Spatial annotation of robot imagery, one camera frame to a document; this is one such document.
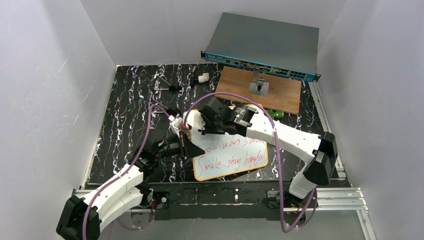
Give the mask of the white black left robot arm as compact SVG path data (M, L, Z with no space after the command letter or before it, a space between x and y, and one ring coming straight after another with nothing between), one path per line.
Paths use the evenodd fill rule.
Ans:
M56 233L64 240L97 240L107 225L127 210L140 205L148 190L143 181L158 167L158 160L176 156L189 160L205 154L187 133L145 137L132 162L89 193L72 195L64 205Z

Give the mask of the orange framed whiteboard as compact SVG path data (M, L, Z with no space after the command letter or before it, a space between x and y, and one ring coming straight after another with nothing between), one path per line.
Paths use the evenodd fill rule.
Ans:
M243 173L269 163L267 143L262 140L228 133L202 135L194 127L189 134L191 142L205 151L192 159L197 181Z

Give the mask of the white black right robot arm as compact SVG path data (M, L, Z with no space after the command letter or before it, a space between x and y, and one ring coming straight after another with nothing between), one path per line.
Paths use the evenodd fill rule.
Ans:
M187 124L203 135L240 135L300 158L305 165L281 196L285 207L299 206L316 186L326 186L331 181L338 158L336 137L331 132L304 132L269 118L260 106L238 103L230 107L216 97L184 116Z

